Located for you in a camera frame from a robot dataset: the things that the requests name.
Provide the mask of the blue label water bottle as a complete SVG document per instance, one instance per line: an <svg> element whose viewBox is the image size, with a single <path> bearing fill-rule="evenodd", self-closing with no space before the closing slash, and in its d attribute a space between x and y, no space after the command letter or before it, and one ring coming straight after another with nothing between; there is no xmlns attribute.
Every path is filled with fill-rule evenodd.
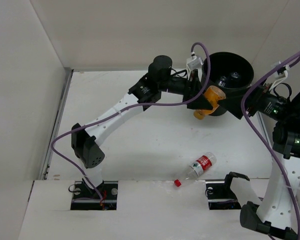
<svg viewBox="0 0 300 240"><path fill-rule="evenodd" d="M227 80L228 80L228 78L226 76L222 75L216 80L215 84L222 88L225 88L226 84L227 84Z"/></svg>

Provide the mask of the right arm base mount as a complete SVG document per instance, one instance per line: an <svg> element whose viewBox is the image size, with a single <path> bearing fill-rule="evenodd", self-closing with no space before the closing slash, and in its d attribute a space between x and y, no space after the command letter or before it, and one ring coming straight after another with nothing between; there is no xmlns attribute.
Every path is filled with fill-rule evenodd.
<svg viewBox="0 0 300 240"><path fill-rule="evenodd" d="M207 180L205 196L209 210L240 210L236 195L226 185L225 180Z"/></svg>

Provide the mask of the clear crushed plastic bottle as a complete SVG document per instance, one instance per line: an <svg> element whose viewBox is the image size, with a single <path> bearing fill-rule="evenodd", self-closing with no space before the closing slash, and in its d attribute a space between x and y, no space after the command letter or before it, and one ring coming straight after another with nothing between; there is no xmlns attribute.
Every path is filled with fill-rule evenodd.
<svg viewBox="0 0 300 240"><path fill-rule="evenodd" d="M233 71L229 74L229 79L232 81L240 81L241 77L237 71Z"/></svg>

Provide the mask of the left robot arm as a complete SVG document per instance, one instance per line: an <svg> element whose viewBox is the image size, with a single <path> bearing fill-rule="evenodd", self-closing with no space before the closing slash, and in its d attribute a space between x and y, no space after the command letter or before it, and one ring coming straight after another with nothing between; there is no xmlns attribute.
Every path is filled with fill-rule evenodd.
<svg viewBox="0 0 300 240"><path fill-rule="evenodd" d="M104 183L101 163L105 158L101 145L106 138L134 116L145 112L150 106L157 106L162 93L182 96L182 105L191 110L212 110L212 104L203 93L207 82L201 83L198 69L206 67L211 70L209 57L192 54L187 59L185 72L187 77L178 77L172 73L173 61L166 55L154 58L148 66L147 73L133 85L112 108L101 115L96 123L85 126L75 124L72 127L71 147L85 169L83 183L85 193L90 199L102 195Z"/></svg>

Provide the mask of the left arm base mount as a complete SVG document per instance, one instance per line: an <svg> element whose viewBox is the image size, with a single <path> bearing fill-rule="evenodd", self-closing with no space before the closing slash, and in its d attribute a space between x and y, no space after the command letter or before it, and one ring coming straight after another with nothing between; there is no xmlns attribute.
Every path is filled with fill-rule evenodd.
<svg viewBox="0 0 300 240"><path fill-rule="evenodd" d="M70 210L72 211L115 211L117 209L119 183L104 181L97 187L101 196L90 188L84 180L75 181L68 191L72 194Z"/></svg>

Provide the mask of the orange juice bottle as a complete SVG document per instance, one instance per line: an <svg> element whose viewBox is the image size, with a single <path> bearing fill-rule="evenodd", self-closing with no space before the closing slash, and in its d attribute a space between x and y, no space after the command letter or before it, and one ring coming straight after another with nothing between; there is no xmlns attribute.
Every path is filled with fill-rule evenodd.
<svg viewBox="0 0 300 240"><path fill-rule="evenodd" d="M212 106L212 109L208 109L207 107L196 109L193 112L193 116L198 120L203 120L206 116L214 113L219 107L218 101L226 98L226 94L220 88L214 85L209 86L204 92L203 96Z"/></svg>

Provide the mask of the red label water bottle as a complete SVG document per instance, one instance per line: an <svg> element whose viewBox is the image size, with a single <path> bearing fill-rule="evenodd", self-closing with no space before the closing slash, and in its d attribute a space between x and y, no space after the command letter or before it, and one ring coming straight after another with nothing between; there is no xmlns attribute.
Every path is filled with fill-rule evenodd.
<svg viewBox="0 0 300 240"><path fill-rule="evenodd" d="M206 152L201 157L191 162L173 181L177 188L195 182L207 170L217 162L216 156L212 152Z"/></svg>

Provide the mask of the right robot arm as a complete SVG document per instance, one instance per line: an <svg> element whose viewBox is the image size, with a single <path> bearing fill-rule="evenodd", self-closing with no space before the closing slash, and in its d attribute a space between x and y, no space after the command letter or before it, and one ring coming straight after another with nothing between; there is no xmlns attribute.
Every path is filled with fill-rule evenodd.
<svg viewBox="0 0 300 240"><path fill-rule="evenodd" d="M242 227L282 240L300 239L296 193L300 184L300 92L290 99L271 85L259 85L244 104L247 115L260 112L276 121L272 152L276 158L263 200L242 204Z"/></svg>

